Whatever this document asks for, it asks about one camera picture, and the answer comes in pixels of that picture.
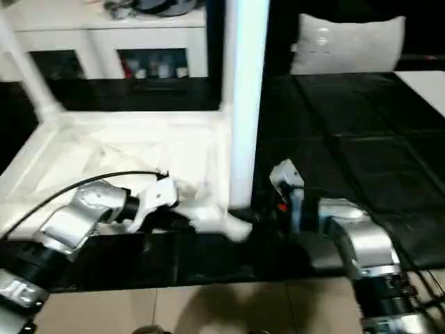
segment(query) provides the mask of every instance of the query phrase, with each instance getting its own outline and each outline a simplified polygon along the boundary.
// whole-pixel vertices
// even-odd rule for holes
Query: black table
[[[171,92],[146,95],[144,81],[74,81],[53,87],[71,110],[142,110],[138,105],[144,110],[168,110],[175,105],[180,105],[179,110],[214,110],[218,103],[205,88],[205,80],[194,84],[187,88],[178,83],[183,93],[174,99],[168,98]],[[18,89],[8,93],[23,99]],[[156,102],[152,109],[150,100]],[[290,158],[308,187],[327,189],[370,208],[373,218],[398,236],[419,268],[445,267],[445,161],[437,154],[444,141],[445,119],[394,74],[267,78],[252,207],[260,214],[268,211],[273,193],[268,174]],[[284,243],[279,235],[267,232],[266,219],[249,218],[262,232],[244,244],[211,234],[92,238],[57,291],[343,273],[330,241],[304,233]],[[402,261],[410,269],[404,257]]]

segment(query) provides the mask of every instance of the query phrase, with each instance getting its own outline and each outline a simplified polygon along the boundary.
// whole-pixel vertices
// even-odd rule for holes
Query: tile floor
[[[435,275],[445,286],[445,271]],[[131,334],[150,324],[174,334],[360,334],[359,318],[348,280],[324,278],[55,294],[35,322],[38,334]]]

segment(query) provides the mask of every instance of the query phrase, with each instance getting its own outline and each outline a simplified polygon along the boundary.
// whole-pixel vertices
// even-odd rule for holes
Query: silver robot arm
[[[13,264],[0,268],[0,334],[33,331],[32,318],[47,300],[49,290],[86,241],[99,234],[99,224],[113,224],[119,233],[135,233],[145,217],[162,206],[185,216],[196,232],[221,233],[241,241],[252,229],[209,200],[179,202],[171,177],[158,180],[138,196],[104,180],[85,184],[15,254]]]
[[[304,181],[290,160],[274,167],[270,180],[291,208],[291,233],[300,233]],[[346,199],[320,198],[318,233],[331,239],[341,256],[368,334],[432,334],[412,304],[411,286],[387,232],[368,212]]]

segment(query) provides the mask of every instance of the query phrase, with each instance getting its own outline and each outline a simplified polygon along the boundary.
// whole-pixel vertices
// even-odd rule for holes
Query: white pole
[[[28,52],[23,51],[17,37],[11,30],[0,4],[0,43],[4,51],[10,52],[23,77],[23,87],[28,94],[39,121],[49,118],[63,110],[51,94]]]
[[[230,207],[247,207],[252,197],[268,11],[269,0],[237,1]]]

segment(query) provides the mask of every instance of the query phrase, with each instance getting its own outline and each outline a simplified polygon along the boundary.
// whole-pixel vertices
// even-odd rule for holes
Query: white pillow
[[[334,23],[300,15],[300,37],[291,74],[390,72],[400,57],[405,18]]]

